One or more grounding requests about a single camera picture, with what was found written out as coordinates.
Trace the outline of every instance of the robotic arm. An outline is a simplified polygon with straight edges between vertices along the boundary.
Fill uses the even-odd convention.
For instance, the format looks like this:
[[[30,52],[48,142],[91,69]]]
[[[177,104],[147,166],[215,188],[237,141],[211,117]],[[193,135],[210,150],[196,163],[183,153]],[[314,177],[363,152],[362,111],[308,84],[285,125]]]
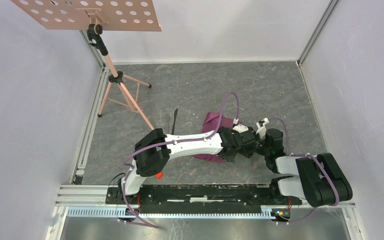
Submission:
[[[286,156],[283,147],[283,133],[275,128],[266,129],[267,118],[256,123],[256,130],[242,124],[233,129],[220,127],[211,138],[213,131],[194,135],[164,134],[161,128],[148,133],[135,146],[138,151],[147,146],[174,142],[161,147],[153,147],[137,154],[132,161],[133,172],[125,182],[125,194],[134,195],[140,190],[147,177],[160,173],[169,160],[196,154],[218,155],[227,162],[233,162],[237,154],[247,158],[254,153],[264,156],[269,170],[278,174],[292,176],[278,177],[272,180],[270,188],[273,197],[294,196],[307,200],[313,207],[329,205],[335,202],[332,188],[320,170],[308,157]],[[200,141],[177,142],[184,139],[203,139]],[[317,155],[328,176],[338,191],[339,200],[352,198],[352,189],[341,169],[330,153]]]

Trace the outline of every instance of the gray floor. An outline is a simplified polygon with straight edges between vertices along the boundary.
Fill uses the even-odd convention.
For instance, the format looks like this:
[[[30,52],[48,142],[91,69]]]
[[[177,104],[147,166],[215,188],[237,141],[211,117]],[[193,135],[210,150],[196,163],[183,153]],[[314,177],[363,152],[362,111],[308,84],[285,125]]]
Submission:
[[[179,108],[175,134],[197,134],[208,112],[220,111],[223,97],[236,92],[240,99],[240,120],[247,126],[264,117],[283,118],[289,129],[291,151],[326,151],[320,129],[295,62],[226,62],[122,65],[118,70],[152,84],[142,86],[138,103],[155,128],[167,131],[167,117]],[[134,95],[136,83],[124,81]],[[117,86],[111,98],[125,102]],[[224,116],[234,118],[236,102],[230,97]],[[271,127],[282,129],[273,122]],[[125,172],[122,162],[134,144],[150,131],[137,113],[107,102],[98,118],[83,178],[84,185],[104,185]],[[273,174],[262,156],[237,156],[234,163],[215,163],[193,157],[171,160],[164,177],[149,177],[145,184],[268,183]]]
[[[292,220],[308,215],[292,209]],[[278,225],[263,219],[149,219],[160,229],[124,225],[116,219],[68,217],[62,240],[350,240],[340,208],[319,208],[305,221]]]

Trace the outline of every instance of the music stand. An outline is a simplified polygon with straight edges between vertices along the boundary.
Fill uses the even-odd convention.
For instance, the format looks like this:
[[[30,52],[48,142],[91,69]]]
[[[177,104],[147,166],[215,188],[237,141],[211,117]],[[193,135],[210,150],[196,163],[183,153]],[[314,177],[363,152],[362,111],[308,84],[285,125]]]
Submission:
[[[151,88],[151,84],[117,71],[101,38],[103,30],[160,32],[152,0],[11,0],[30,17],[46,29],[86,30],[90,45],[100,51],[108,64],[111,76],[99,109],[102,116],[107,100],[128,107],[139,113],[151,130],[154,129],[141,107],[136,102],[140,85]],[[137,82],[136,97],[130,94],[122,77]],[[112,83],[117,83],[126,103],[108,98]]]

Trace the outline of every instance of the folded cloth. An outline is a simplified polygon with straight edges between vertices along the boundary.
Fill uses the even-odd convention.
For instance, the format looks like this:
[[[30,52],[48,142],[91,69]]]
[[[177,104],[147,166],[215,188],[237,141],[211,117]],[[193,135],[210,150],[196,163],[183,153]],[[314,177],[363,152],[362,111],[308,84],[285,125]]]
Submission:
[[[217,127],[217,123],[219,122],[219,116],[220,116],[219,113],[209,112],[206,115],[204,124],[202,125],[201,133],[202,134],[208,133],[209,131],[215,130]],[[233,119],[222,116],[220,127],[226,127],[226,128],[232,129]],[[193,156],[197,159],[203,159],[203,160],[207,160],[207,161],[211,161],[211,162],[217,162],[217,163],[222,163],[225,161],[225,160],[223,160],[223,158],[218,157],[217,155],[211,155],[211,154],[196,154]]]

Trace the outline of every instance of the white wall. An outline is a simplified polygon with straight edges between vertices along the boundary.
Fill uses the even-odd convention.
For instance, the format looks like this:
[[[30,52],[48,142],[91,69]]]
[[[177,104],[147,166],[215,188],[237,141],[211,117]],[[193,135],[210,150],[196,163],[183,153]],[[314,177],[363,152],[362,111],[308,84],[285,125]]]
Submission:
[[[104,31],[102,38],[118,63],[296,60],[328,3],[153,0],[162,32]]]
[[[340,1],[303,73],[365,231],[384,239],[384,1]]]
[[[0,240],[41,240],[70,179],[99,67],[78,31],[0,0]]]

